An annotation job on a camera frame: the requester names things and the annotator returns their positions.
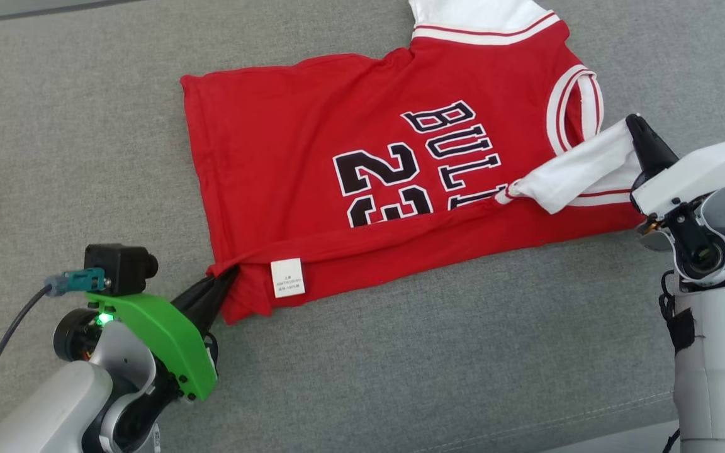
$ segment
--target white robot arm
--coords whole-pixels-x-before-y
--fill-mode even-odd
[[[649,249],[673,250],[674,294],[660,299],[676,348],[673,399],[682,452],[725,453],[725,142],[679,160],[642,120],[626,120],[643,173],[632,200]]]

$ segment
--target jersey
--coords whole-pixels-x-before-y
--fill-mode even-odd
[[[530,0],[412,0],[408,48],[185,75],[215,264],[235,322],[434,267],[632,227],[628,187],[550,215],[495,195],[600,130],[595,74]],[[306,292],[276,298],[271,261]]]

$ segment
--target red fabric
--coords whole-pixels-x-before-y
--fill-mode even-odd
[[[223,307],[225,321],[270,315],[336,293],[381,284],[415,272],[506,250],[537,247],[632,227],[629,203],[567,207],[548,215],[533,200],[498,204],[484,198],[449,210],[454,196],[493,191],[555,156],[548,139],[548,101],[556,81],[580,64],[564,46],[562,22],[506,46],[414,38],[375,60],[331,55],[291,67],[250,68],[185,75],[193,160],[219,273],[241,272]],[[475,112],[437,131],[415,131],[402,115],[465,101]],[[570,144],[583,140],[578,87],[566,106]],[[491,149],[434,157],[428,141],[481,125]],[[465,138],[451,146],[475,143]],[[386,186],[366,169],[370,189],[344,196],[335,158],[364,150],[404,167],[388,146],[412,150],[418,172]],[[465,187],[447,190],[440,167],[457,167],[497,154],[500,165],[460,172]],[[415,214],[399,190],[427,193],[432,214]],[[371,196],[372,224],[352,228],[348,211]],[[399,204],[405,218],[383,219],[382,206]],[[275,298],[270,261],[301,258],[307,292]]]

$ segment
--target white care label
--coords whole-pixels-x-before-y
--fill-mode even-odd
[[[270,271],[273,274],[273,291],[276,298],[285,298],[306,292],[304,275],[301,273],[301,258],[272,261]]]

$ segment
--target black tape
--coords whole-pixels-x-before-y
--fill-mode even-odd
[[[670,341],[676,348],[676,354],[679,350],[687,349],[695,342],[695,318],[693,318],[693,310],[687,309],[678,315],[667,320],[667,330],[670,331]]]

